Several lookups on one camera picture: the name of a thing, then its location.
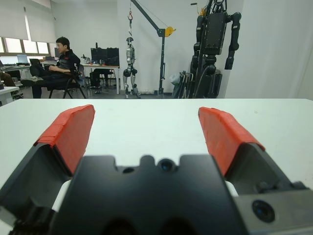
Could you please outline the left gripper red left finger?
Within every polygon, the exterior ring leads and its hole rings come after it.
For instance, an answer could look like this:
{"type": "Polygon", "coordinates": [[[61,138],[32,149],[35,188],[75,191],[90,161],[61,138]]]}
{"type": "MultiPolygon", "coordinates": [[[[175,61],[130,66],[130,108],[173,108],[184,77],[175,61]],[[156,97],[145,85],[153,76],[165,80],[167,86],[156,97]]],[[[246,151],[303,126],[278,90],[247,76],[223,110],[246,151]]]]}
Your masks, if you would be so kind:
{"type": "Polygon", "coordinates": [[[1,220],[52,209],[86,151],[94,116],[90,104],[65,110],[40,135],[0,189],[1,220]]]}

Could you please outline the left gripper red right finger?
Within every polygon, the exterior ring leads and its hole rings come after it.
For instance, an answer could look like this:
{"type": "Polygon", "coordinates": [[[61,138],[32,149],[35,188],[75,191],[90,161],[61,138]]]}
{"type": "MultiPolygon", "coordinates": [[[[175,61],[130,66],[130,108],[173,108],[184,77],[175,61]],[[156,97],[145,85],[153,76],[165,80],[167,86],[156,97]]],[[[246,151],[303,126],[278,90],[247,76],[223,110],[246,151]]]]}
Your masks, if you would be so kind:
{"type": "Polygon", "coordinates": [[[238,194],[308,189],[301,181],[292,182],[232,114],[201,107],[198,116],[209,154],[238,194]]]}

